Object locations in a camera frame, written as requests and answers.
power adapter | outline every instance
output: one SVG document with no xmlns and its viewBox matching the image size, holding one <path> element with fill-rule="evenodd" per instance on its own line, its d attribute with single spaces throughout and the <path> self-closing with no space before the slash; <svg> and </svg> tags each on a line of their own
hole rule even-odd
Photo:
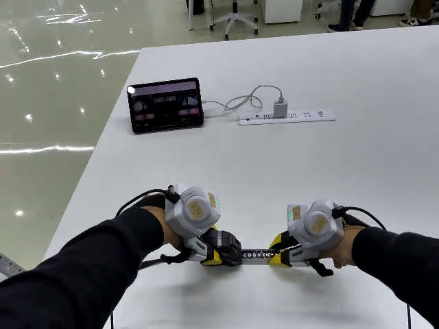
<svg viewBox="0 0 439 329">
<path fill-rule="evenodd" d="M 286 118 L 288 114 L 288 103 L 280 98 L 274 102 L 273 106 L 273 119 Z"/>
</svg>

white cabinet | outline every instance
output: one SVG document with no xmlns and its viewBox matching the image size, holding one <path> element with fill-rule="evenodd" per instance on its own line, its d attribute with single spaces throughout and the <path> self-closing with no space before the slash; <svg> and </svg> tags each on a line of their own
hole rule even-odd
<svg viewBox="0 0 439 329">
<path fill-rule="evenodd" d="M 372 16 L 405 14 L 410 10 L 413 0 L 377 0 Z"/>
<path fill-rule="evenodd" d="M 266 24 L 299 22 L 302 0 L 259 0 Z"/>
</svg>

shoe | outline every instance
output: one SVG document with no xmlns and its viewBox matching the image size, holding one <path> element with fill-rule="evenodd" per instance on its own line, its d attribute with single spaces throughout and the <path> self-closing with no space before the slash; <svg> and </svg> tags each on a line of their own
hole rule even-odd
<svg viewBox="0 0 439 329">
<path fill-rule="evenodd" d="M 363 31 L 364 30 L 363 24 L 352 22 L 351 23 L 351 30 L 353 30 L 353 31 Z"/>
<path fill-rule="evenodd" d="M 409 17 L 408 19 L 402 19 L 399 21 L 399 26 L 401 27 L 413 27 L 413 26 L 427 26 L 433 23 L 432 19 L 415 19 L 414 17 Z"/>
<path fill-rule="evenodd" d="M 333 32 L 347 32 L 349 30 L 340 28 L 340 26 L 338 26 L 338 24 L 329 24 L 327 27 L 327 31 L 329 33 L 333 33 Z"/>
</svg>

person's leg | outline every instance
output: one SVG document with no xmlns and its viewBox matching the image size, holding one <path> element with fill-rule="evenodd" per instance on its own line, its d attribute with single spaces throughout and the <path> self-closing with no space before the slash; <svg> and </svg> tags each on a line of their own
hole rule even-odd
<svg viewBox="0 0 439 329">
<path fill-rule="evenodd" d="M 431 7 L 434 0 L 415 0 L 413 2 L 411 15 L 415 19 L 430 19 Z"/>
<path fill-rule="evenodd" d="M 355 26 L 362 27 L 364 25 L 364 22 L 366 22 L 366 19 L 368 19 L 374 4 L 375 0 L 361 0 L 357 13 L 355 13 Z"/>
<path fill-rule="evenodd" d="M 342 0 L 342 9 L 340 12 L 340 22 L 338 26 L 341 29 L 349 30 L 352 17 L 354 16 L 355 0 Z"/>
<path fill-rule="evenodd" d="M 410 17 L 399 21 L 399 25 L 402 27 L 431 25 L 433 20 L 430 15 L 433 3 L 434 0 L 414 0 Z"/>
<path fill-rule="evenodd" d="M 340 22 L 338 24 L 329 24 L 328 32 L 345 32 L 349 31 L 352 16 L 354 15 L 355 0 L 342 0 L 342 9 L 340 11 Z"/>
</svg>

white tabletop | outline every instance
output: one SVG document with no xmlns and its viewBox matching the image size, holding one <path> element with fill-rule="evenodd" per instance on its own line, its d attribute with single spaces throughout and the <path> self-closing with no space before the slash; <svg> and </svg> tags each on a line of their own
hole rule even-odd
<svg viewBox="0 0 439 329">
<path fill-rule="evenodd" d="M 368 209 L 395 232 L 439 236 L 437 40 L 439 27 L 419 27 L 142 50 L 127 84 L 199 77 L 203 99 L 226 101 L 270 83 L 290 109 L 332 109 L 338 120 L 243 127 L 207 119 L 200 129 L 135 136 L 124 87 L 46 256 L 134 195 L 173 182 L 216 191 L 219 228 L 244 247 L 267 247 L 285 230 L 288 203 L 322 197 Z M 274 91 L 261 91 L 266 104 Z M 404 328 L 406 316 L 388 288 L 354 267 L 321 278 L 187 262 L 142 271 L 115 323 Z M 413 324 L 429 327 L 418 315 Z"/>
</svg>

